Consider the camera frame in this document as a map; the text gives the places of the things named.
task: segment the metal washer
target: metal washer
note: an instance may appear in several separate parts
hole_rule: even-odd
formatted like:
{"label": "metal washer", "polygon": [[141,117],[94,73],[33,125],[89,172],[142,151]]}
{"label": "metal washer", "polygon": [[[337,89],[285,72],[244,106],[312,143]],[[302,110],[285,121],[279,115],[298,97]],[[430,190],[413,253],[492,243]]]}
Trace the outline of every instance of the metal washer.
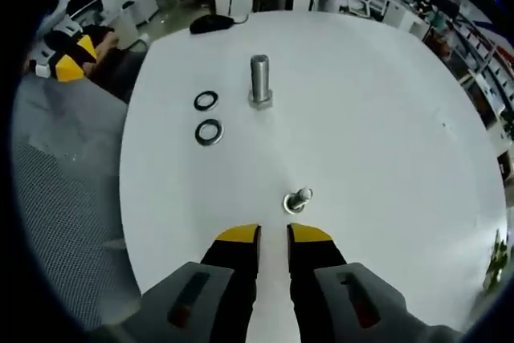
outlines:
{"label": "metal washer", "polygon": [[[214,126],[217,129],[216,135],[212,138],[203,138],[200,136],[200,132],[203,128],[207,126]],[[208,120],[204,120],[201,124],[198,125],[194,132],[194,137],[196,138],[197,143],[201,146],[211,146],[217,144],[219,140],[222,139],[223,136],[223,125],[219,120],[214,120],[212,118]]]}
{"label": "metal washer", "polygon": [[[200,104],[200,99],[203,96],[211,96],[212,102],[206,106]],[[211,90],[207,90],[206,92],[201,92],[194,99],[194,108],[196,108],[199,112],[206,112],[207,110],[212,109],[218,103],[218,93],[213,92]]]}

